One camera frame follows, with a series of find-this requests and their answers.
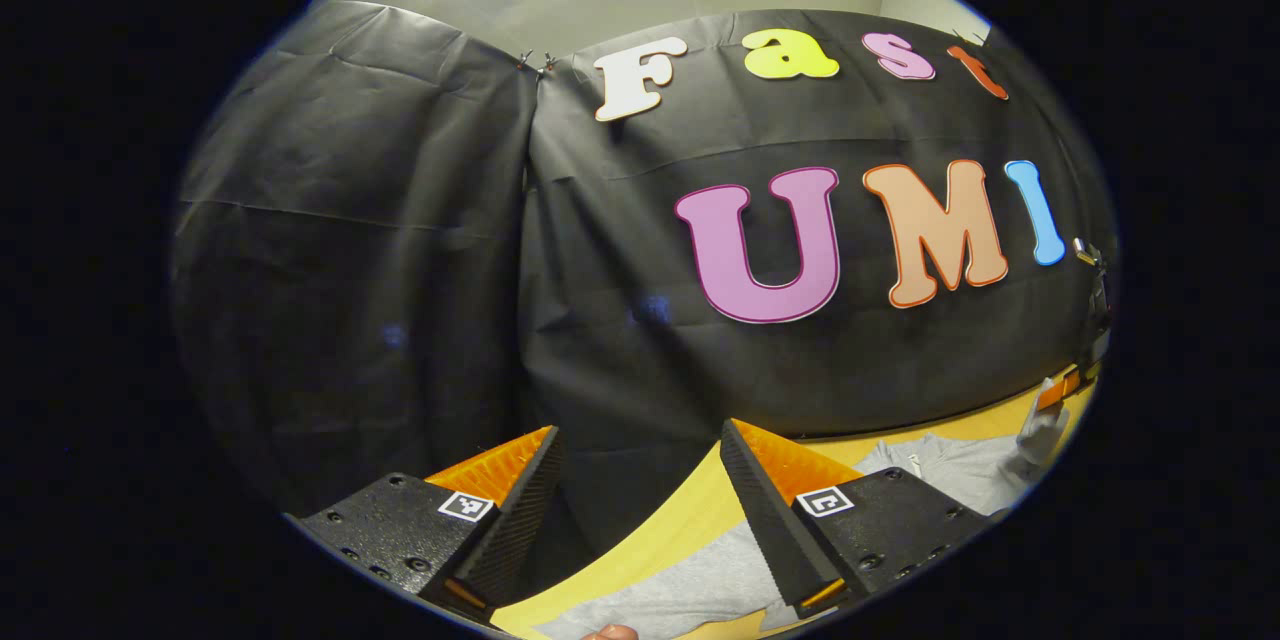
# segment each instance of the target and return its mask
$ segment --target black backdrop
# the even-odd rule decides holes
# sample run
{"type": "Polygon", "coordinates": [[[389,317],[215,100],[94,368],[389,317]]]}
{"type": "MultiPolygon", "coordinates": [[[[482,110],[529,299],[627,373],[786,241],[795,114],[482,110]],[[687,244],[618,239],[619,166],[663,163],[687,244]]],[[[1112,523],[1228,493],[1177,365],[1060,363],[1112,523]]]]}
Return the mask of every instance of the black backdrop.
{"type": "MultiPolygon", "coordinates": [[[[1183,159],[1212,124],[1183,122],[1171,133],[1170,115],[1149,108],[1194,92],[1176,69],[1188,58],[1181,44],[1203,20],[1176,8],[1219,1],[969,1],[1029,49],[1100,154],[1124,157],[1107,165],[1129,261],[1114,367],[1064,463],[1001,531],[923,576],[916,590],[819,636],[1027,627],[1060,636],[1116,620],[1239,627],[1248,620],[1233,600],[1248,596],[1247,575],[1220,559],[1248,550],[1248,508],[1231,500],[1242,474],[1215,471],[1202,460],[1202,439],[1238,425],[1240,406],[1187,402],[1176,388],[1212,381],[1215,398],[1261,401],[1230,383],[1258,358],[1248,344],[1203,348],[1199,339],[1225,326],[1178,321],[1196,294],[1170,291],[1203,276],[1202,265],[1175,251],[1221,252],[1231,242],[1197,230],[1196,209],[1225,198],[1249,207],[1257,184],[1197,174],[1190,193],[1183,159]],[[1189,488],[1210,472],[1212,484],[1189,488]],[[1226,526],[1234,531],[1215,531],[1226,526]],[[1219,591],[1201,594],[1208,589],[1219,591]]],[[[10,69],[22,129],[14,155],[33,142],[26,154],[33,161],[15,163],[12,183],[37,198],[33,207],[58,209],[27,221],[13,250],[20,289],[32,298],[51,291],[54,301],[19,303],[15,326],[47,361],[20,367],[35,390],[13,404],[26,440],[13,445],[15,635],[447,632],[335,572],[279,524],[212,443],[178,367],[163,302],[175,157],[186,156],[229,78],[279,28],[280,6],[35,0],[10,12],[13,56],[29,59],[10,69]]],[[[1203,56],[1213,58],[1225,56],[1203,56]]],[[[1242,108],[1222,116],[1229,148],[1245,147],[1260,120],[1242,108]]],[[[1247,431],[1236,439],[1262,447],[1247,431]]]]}
{"type": "MultiPolygon", "coordinates": [[[[1092,148],[1015,49],[969,47],[1001,101],[956,61],[929,83],[887,74],[861,47],[869,31],[941,65],[957,42],[873,15],[740,12],[608,40],[535,83],[411,12],[308,12],[233,84],[178,192],[175,332],[216,436],[305,517],[388,472],[426,476],[557,425],[567,462],[532,593],[635,530],[727,417],[847,435],[1032,388],[1076,357],[1093,271],[1033,260],[1001,166],[1032,157],[1059,233],[1101,244],[1119,271],[1092,148]],[[844,74],[745,74],[741,37],[767,26],[812,35],[844,74]],[[594,58],[667,35],[690,47],[666,102],[595,122],[594,58]],[[856,179],[905,163],[946,197],[960,157],[987,166],[1009,276],[893,308],[892,230],[856,179]],[[796,324],[719,315],[676,198],[728,180],[763,197],[773,175],[814,165],[845,178],[833,298],[796,324]]],[[[788,215],[768,201],[744,214],[767,284],[797,271],[788,215]]]]}

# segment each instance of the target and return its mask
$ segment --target blue letter i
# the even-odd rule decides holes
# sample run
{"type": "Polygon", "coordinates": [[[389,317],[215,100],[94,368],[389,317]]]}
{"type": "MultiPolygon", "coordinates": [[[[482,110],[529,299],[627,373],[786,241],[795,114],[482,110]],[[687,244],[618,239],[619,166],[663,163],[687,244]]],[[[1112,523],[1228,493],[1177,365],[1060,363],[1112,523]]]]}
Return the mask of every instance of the blue letter i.
{"type": "Polygon", "coordinates": [[[1009,175],[1009,179],[1014,180],[1014,184],[1021,191],[1023,202],[1027,204],[1027,211],[1032,215],[1032,227],[1036,230],[1036,261],[1041,265],[1053,265],[1053,262],[1062,260],[1066,246],[1057,236],[1057,227],[1053,227],[1053,215],[1048,211],[1048,201],[1046,201],[1044,191],[1039,186],[1039,170],[1033,163],[1015,160],[1005,163],[1005,175],[1009,175]]]}

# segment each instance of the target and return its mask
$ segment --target metal clip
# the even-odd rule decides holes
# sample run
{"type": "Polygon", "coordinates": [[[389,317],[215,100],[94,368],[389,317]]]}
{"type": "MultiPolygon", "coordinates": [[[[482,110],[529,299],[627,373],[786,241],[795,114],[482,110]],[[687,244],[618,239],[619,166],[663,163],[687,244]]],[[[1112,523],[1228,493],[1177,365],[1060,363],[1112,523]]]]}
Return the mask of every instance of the metal clip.
{"type": "Polygon", "coordinates": [[[964,42],[965,44],[970,44],[970,46],[980,46],[980,44],[986,42],[986,40],[982,38],[982,35],[978,35],[978,33],[973,35],[973,37],[978,38],[977,44],[973,42],[973,40],[966,38],[965,35],[961,33],[960,29],[951,28],[951,35],[955,35],[955,37],[957,37],[960,40],[964,40],[964,42]]]}
{"type": "Polygon", "coordinates": [[[1092,243],[1085,243],[1083,239],[1071,239],[1071,248],[1075,251],[1075,257],[1082,261],[1088,262],[1093,268],[1100,268],[1102,265],[1102,252],[1094,248],[1092,243]]]}

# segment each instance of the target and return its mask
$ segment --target gray towel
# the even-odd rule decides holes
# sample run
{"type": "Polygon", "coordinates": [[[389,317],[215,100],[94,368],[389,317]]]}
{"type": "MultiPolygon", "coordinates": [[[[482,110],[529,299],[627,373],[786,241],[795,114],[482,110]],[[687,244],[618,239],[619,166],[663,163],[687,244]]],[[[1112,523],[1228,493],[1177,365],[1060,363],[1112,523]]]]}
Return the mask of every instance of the gray towel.
{"type": "MultiPolygon", "coordinates": [[[[1051,385],[1046,380],[1041,390],[1051,385]]],[[[1065,408],[1060,415],[1036,412],[1033,399],[1018,435],[948,440],[929,434],[892,445],[882,440],[854,470],[869,475],[897,466],[975,512],[991,515],[1014,506],[1039,480],[1066,421],[1065,408]]],[[[760,547],[744,521],[649,580],[582,603],[538,626],[538,631],[552,640],[581,640],[614,623],[635,628],[640,640],[671,640],[704,622],[737,620],[760,608],[765,609],[760,632],[797,620],[795,611],[782,603],[760,547]]]]}

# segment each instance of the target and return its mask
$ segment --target fingertip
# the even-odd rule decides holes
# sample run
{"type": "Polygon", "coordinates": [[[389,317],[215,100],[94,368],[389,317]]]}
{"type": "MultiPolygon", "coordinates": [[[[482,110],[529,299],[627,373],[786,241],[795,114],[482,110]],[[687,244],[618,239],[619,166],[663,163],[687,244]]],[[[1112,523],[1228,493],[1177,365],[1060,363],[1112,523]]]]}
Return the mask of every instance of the fingertip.
{"type": "Polygon", "coordinates": [[[598,635],[602,640],[640,640],[640,635],[625,625],[607,625],[598,635]]]}

